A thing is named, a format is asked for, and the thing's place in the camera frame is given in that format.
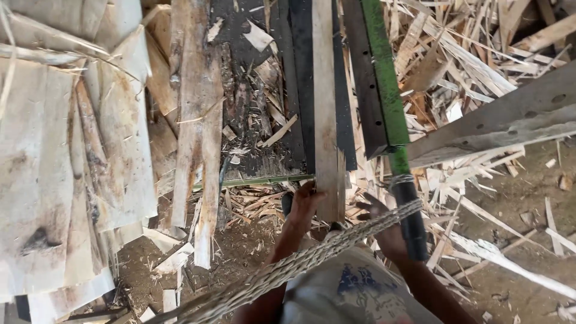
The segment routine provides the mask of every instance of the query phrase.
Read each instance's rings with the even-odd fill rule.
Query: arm
[[[312,217],[325,193],[312,193],[314,182],[306,182],[294,194],[292,209],[286,217],[282,233],[262,267],[280,261],[298,251],[300,240],[310,231]],[[233,324],[275,323],[281,314],[286,283],[270,290],[251,304],[239,307],[232,317]]]
[[[376,198],[365,194],[372,204],[357,203],[372,215],[388,211]],[[390,259],[400,270],[414,298],[444,324],[477,324],[477,322],[458,304],[424,262],[410,260],[406,243],[402,238],[400,225],[396,224],[374,236],[385,257]]]

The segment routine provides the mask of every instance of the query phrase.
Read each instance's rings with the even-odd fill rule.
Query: metal beam with holes
[[[410,167],[576,134],[576,62],[406,146]]]

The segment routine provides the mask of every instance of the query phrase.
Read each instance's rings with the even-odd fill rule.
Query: dirt floor
[[[552,250],[551,239],[543,232],[546,226],[544,197],[551,199],[558,232],[567,236],[576,231],[576,217],[573,215],[576,210],[574,193],[558,188],[558,177],[563,172],[571,178],[576,175],[576,149],[561,145],[561,153],[562,167],[556,164],[547,168],[544,165],[547,161],[558,159],[555,142],[529,145],[526,147],[526,157],[519,159],[526,168],[525,171],[519,168],[520,174],[516,178],[495,175],[493,180],[480,179],[480,183],[493,187],[497,193],[487,191],[488,194],[485,194],[467,183],[466,197],[521,233],[529,232],[531,227],[522,222],[520,214],[535,212],[538,221],[536,228],[541,231],[532,239]],[[448,206],[455,207],[455,202],[449,201]],[[465,209],[462,209],[460,217],[459,225],[454,228],[457,233],[470,239],[494,241],[494,230],[498,228],[493,223],[483,221]],[[210,271],[191,265],[187,267],[181,290],[182,303],[210,288],[220,287],[253,273],[265,260],[280,226],[278,220],[268,218],[260,223],[253,221],[251,225],[235,223],[224,231],[217,231],[213,265]],[[498,236],[501,239],[514,240],[513,235],[503,229],[498,229]],[[531,243],[523,243],[506,256],[529,271],[576,288],[574,257],[560,259]],[[141,237],[126,245],[118,257],[121,264],[121,284],[129,294],[136,314],[140,315],[148,306],[155,312],[161,312],[162,290],[174,289],[176,276],[157,278],[150,269],[165,259],[166,255],[162,255],[148,238]],[[472,265],[465,261],[461,261],[461,264],[465,268]],[[441,265],[448,272],[458,272],[453,260],[443,260]],[[545,316],[555,310],[558,303],[566,305],[568,302],[566,297],[558,293],[496,265],[488,265],[470,275],[469,279],[473,287],[469,296],[472,303],[461,300],[461,304],[480,323],[482,314],[486,311],[493,316],[489,323],[512,324],[515,315],[520,317],[522,324],[562,323],[556,316]],[[462,279],[461,283],[468,285],[466,279]],[[498,295],[508,298],[499,298],[502,300],[499,301]],[[226,323],[229,319],[230,314],[227,314],[222,321]]]

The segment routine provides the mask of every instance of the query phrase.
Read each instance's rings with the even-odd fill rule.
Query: printed graphic on shirt
[[[345,263],[338,285],[339,307],[354,317],[356,323],[413,324],[404,300],[396,294],[397,289],[391,280],[376,281],[370,266]]]

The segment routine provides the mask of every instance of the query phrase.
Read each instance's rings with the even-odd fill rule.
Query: human hand
[[[287,226],[302,235],[310,231],[318,203],[327,196],[326,193],[315,193],[315,184],[314,181],[308,181],[296,190],[292,200],[292,209],[286,220]]]
[[[364,198],[366,198],[370,204],[357,202],[356,207],[366,210],[368,214],[359,215],[359,220],[381,217],[389,210],[381,201],[368,193],[364,193]],[[384,256],[396,265],[400,262],[410,260],[408,257],[408,250],[406,249],[406,242],[402,237],[402,231],[399,224],[395,224],[382,232],[375,234],[374,238],[378,241],[378,245],[380,246],[380,250]]]

